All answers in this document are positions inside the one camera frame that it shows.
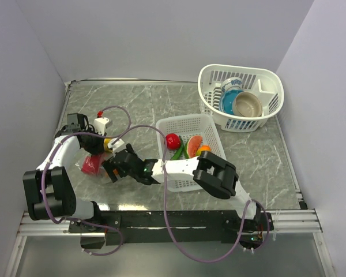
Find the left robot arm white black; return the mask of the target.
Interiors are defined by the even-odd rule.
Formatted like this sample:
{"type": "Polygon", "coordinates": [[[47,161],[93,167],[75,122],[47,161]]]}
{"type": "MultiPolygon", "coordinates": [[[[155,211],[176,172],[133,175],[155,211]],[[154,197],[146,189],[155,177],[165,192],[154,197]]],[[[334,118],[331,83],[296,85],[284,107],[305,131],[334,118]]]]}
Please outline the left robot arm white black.
{"type": "Polygon", "coordinates": [[[27,209],[32,220],[54,220],[56,224],[70,218],[82,220],[91,232],[103,225],[99,206],[94,201],[76,197],[67,174],[74,156],[80,149],[90,154],[104,152],[104,139],[110,120],[96,118],[93,123],[80,113],[67,115],[67,123],[55,134],[54,145],[36,170],[27,171],[22,178],[27,209]]]}

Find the red fake pepper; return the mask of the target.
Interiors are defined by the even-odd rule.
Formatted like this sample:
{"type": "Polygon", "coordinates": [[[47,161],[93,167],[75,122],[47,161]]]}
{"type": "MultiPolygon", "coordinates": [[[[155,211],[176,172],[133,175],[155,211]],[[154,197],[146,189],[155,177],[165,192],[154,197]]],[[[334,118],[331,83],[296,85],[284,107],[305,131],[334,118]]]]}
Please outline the red fake pepper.
{"type": "Polygon", "coordinates": [[[178,150],[182,144],[180,137],[175,133],[166,135],[166,143],[169,150],[178,150]]]}

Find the orange green fake mango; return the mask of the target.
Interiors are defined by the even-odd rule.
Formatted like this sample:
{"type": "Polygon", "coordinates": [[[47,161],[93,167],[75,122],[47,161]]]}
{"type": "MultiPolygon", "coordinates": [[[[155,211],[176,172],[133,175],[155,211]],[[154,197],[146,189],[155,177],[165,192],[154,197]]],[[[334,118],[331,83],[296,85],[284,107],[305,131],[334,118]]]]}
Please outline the orange green fake mango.
{"type": "Polygon", "coordinates": [[[199,147],[199,149],[197,149],[196,155],[197,155],[197,156],[200,156],[201,153],[202,153],[202,152],[205,152],[205,151],[210,152],[210,151],[211,151],[210,146],[208,146],[208,145],[203,145],[203,146],[199,147]]]}

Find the fake watermelon slice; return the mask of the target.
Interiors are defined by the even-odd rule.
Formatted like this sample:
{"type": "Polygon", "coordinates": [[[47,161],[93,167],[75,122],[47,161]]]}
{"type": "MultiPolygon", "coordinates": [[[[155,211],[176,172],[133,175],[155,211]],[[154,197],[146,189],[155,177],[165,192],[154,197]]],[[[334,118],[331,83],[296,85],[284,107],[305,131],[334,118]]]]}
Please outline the fake watermelon slice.
{"type": "Polygon", "coordinates": [[[184,155],[186,159],[191,159],[196,156],[197,150],[201,146],[202,136],[195,135],[189,138],[185,144],[184,155]]]}

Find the clear zip top bag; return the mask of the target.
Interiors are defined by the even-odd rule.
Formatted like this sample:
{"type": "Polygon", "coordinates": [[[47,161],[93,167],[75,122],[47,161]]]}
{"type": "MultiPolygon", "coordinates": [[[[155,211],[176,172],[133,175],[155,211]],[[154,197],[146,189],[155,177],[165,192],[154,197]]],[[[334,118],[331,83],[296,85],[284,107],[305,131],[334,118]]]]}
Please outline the clear zip top bag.
{"type": "MultiPolygon", "coordinates": [[[[110,153],[103,153],[104,154],[104,161],[105,162],[108,158],[111,157],[110,153]]],[[[106,169],[103,167],[103,165],[101,164],[101,168],[100,168],[100,174],[97,176],[93,176],[93,175],[86,175],[81,171],[81,166],[84,162],[84,159],[86,158],[86,156],[91,155],[89,153],[85,153],[83,154],[79,159],[76,160],[75,162],[75,166],[78,168],[78,170],[86,177],[88,177],[89,179],[91,179],[93,182],[98,182],[100,184],[111,184],[112,180],[109,177],[109,175],[106,172],[106,169]]]]}

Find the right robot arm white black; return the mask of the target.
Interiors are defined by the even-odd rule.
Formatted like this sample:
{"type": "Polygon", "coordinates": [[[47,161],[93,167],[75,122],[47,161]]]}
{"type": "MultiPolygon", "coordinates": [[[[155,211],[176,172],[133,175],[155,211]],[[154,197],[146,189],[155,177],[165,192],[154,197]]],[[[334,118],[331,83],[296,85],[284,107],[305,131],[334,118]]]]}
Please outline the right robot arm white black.
{"type": "Polygon", "coordinates": [[[122,150],[101,163],[112,182],[130,176],[144,185],[187,181],[196,183],[212,197],[233,200],[243,230],[252,232],[261,223],[261,209],[243,188],[236,167],[208,151],[183,160],[140,159],[122,150]]]}

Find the green fake pepper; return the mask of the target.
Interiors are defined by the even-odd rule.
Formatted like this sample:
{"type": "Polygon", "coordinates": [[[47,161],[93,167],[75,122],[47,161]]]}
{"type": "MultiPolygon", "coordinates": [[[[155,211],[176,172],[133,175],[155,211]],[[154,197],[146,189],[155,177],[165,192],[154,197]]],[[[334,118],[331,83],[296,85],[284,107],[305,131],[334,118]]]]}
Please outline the green fake pepper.
{"type": "Polygon", "coordinates": [[[179,148],[176,150],[176,152],[174,153],[174,155],[170,158],[170,160],[179,160],[182,153],[183,153],[183,149],[184,149],[184,142],[181,138],[181,136],[179,136],[180,139],[180,146],[179,148]]]}

